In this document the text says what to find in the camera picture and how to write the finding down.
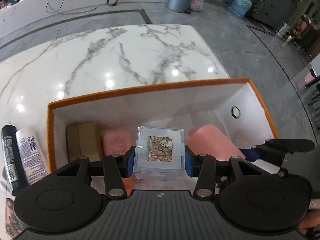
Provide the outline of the person's hand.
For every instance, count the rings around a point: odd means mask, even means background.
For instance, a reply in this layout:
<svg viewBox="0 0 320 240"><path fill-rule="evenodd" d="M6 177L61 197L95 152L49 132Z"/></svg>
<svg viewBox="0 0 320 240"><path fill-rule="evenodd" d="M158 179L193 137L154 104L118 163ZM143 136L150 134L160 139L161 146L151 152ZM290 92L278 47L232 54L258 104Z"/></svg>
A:
<svg viewBox="0 0 320 240"><path fill-rule="evenodd" d="M319 199L312 199L309 206L309 211L304 216L298 231L301 234L306 234L309 228L314 228L319 226Z"/></svg>

